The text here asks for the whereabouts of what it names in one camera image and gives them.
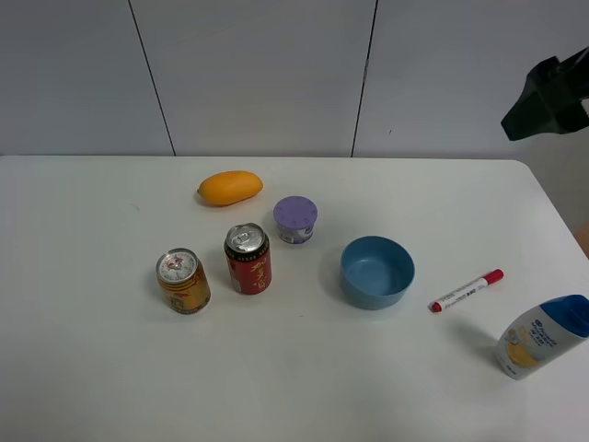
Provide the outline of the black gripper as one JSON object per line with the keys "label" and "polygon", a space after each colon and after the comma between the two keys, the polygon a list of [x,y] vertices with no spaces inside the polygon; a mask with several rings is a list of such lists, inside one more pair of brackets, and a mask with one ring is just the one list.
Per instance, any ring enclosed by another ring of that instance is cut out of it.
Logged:
{"label": "black gripper", "polygon": [[562,61],[552,56],[534,66],[524,88],[501,121],[508,139],[537,134],[572,134],[588,126],[588,50]]}

